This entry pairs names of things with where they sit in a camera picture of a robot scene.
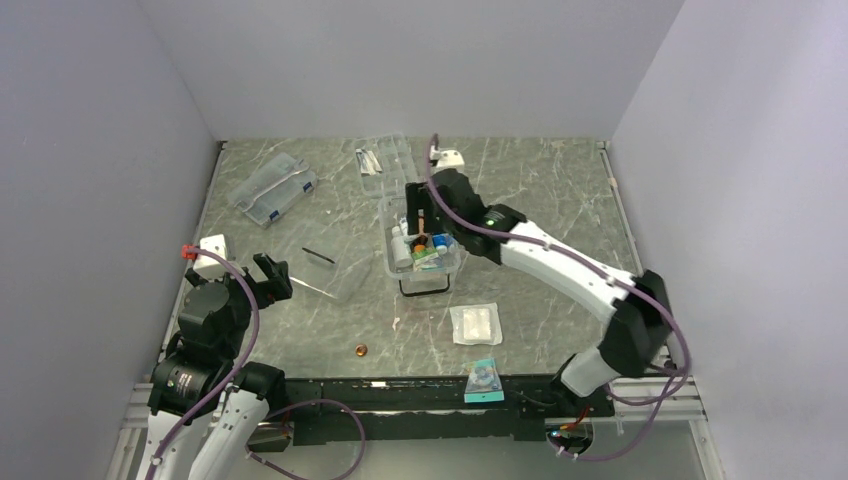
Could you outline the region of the amber medicine bottle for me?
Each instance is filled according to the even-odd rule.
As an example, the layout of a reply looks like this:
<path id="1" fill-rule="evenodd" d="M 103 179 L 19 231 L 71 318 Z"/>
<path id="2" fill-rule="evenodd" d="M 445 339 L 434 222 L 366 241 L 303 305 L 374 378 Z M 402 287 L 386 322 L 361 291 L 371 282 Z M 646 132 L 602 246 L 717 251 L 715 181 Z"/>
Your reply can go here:
<path id="1" fill-rule="evenodd" d="M 430 237 L 427 234 L 424 236 L 417 235 L 410 241 L 409 246 L 413 259 L 421 256 L 422 252 L 428 248 L 429 241 Z"/>

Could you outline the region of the blue white bandage roll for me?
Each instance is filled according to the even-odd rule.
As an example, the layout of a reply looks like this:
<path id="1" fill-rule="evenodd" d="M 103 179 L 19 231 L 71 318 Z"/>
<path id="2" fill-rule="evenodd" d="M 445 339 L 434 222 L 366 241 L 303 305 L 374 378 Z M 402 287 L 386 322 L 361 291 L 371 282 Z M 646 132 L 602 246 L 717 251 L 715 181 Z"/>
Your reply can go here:
<path id="1" fill-rule="evenodd" d="M 448 234 L 435 234 L 431 237 L 432 245 L 439 255 L 445 255 L 450 248 L 450 236 Z"/>

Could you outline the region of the green sachet packet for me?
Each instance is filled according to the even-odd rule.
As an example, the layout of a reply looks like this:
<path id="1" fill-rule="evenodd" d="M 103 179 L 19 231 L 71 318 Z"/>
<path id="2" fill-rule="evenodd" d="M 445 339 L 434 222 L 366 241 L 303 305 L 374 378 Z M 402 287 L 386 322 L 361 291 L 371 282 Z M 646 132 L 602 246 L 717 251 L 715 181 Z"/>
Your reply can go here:
<path id="1" fill-rule="evenodd" d="M 428 246 L 428 248 L 425 251 L 422 252 L 420 257 L 418 257 L 416 259 L 412 258 L 413 259 L 413 265 L 415 265 L 418 262 L 424 262 L 424 261 L 428 261 L 428 260 L 431 260 L 431 259 L 438 259 L 439 257 L 440 257 L 440 255 L 435 250 L 435 248 Z"/>

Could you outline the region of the white medicine bottle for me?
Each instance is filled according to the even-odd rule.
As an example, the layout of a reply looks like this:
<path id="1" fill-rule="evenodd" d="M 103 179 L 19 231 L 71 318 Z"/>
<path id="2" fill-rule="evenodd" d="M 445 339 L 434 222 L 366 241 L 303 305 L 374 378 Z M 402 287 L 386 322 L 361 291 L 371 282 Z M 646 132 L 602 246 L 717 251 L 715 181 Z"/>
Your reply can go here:
<path id="1" fill-rule="evenodd" d="M 409 244 L 406 241 L 406 235 L 400 226 L 394 226 L 391 229 L 391 234 L 391 249 L 394 268 L 411 268 L 414 264 L 414 260 L 411 256 Z"/>

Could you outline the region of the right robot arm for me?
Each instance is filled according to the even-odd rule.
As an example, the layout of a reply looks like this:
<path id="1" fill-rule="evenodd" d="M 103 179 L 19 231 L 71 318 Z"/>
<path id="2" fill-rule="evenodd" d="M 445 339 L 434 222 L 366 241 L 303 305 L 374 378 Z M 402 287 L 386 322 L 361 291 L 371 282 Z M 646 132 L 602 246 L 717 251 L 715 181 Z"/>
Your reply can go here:
<path id="1" fill-rule="evenodd" d="M 528 274 L 567 295 L 601 324 L 599 343 L 571 355 L 551 382 L 557 411 L 574 415 L 619 378 L 640 378 L 672 333 L 662 277 L 596 261 L 545 233 L 523 213 L 487 205 L 455 169 L 408 183 L 409 231 L 447 233 L 469 254 Z"/>

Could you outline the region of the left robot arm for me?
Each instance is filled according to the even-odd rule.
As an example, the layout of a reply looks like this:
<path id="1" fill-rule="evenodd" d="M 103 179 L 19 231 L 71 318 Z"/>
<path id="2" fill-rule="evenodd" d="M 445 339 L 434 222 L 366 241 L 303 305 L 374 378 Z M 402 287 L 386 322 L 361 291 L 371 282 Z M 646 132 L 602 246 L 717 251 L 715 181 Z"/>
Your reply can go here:
<path id="1" fill-rule="evenodd" d="M 265 276 L 257 281 L 219 254 L 190 246 L 184 255 L 211 264 L 184 274 L 191 288 L 178 330 L 151 376 L 140 479 L 224 478 L 257 426 L 289 399 L 282 370 L 248 359 L 260 310 L 293 295 L 288 263 L 254 255 Z"/>

